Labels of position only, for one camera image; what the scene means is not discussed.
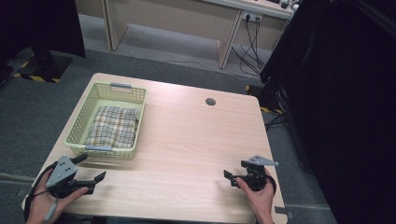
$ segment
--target electrical outlet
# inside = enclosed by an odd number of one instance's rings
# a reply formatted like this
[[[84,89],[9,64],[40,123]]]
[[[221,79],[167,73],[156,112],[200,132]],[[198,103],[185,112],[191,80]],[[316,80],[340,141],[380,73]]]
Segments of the electrical outlet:
[[[253,22],[257,22],[257,19],[259,19],[259,21],[262,21],[262,14],[257,13],[257,12],[250,12],[250,11],[244,11],[244,14],[242,16],[242,20],[247,21],[247,16],[250,16],[249,21],[253,21]]]

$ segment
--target hand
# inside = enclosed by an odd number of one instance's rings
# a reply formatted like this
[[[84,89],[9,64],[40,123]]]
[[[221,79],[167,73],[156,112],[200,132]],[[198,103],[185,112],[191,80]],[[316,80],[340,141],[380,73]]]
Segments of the hand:
[[[44,218],[47,215],[48,211],[52,207],[52,205],[56,202],[56,198],[52,197],[50,193],[47,191],[46,183],[48,179],[50,178],[50,174],[52,173],[52,170],[47,171],[43,177],[41,178],[40,182],[37,185],[37,188],[35,189],[35,197],[32,200],[32,205],[30,208],[30,214],[29,218],[27,219],[27,224],[36,224],[36,223],[44,223]],[[73,193],[71,193],[69,196],[59,199],[58,200],[58,205],[55,209],[55,212],[52,214],[52,217],[49,219],[47,224],[54,223],[59,216],[62,214],[64,209],[70,205],[72,202],[77,200],[79,197],[84,195],[88,191],[88,188],[81,188]]]
[[[236,183],[247,195],[247,200],[251,210],[260,224],[272,224],[272,203],[274,199],[274,188],[271,181],[267,178],[264,189],[260,191],[252,191],[248,184],[241,178],[236,178]]]

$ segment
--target checkered fabric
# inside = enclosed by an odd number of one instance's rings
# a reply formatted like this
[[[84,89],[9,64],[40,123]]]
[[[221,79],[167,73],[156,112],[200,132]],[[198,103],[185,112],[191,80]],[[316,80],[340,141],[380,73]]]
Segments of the checkered fabric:
[[[101,106],[92,123],[86,145],[130,148],[134,144],[137,110]]]

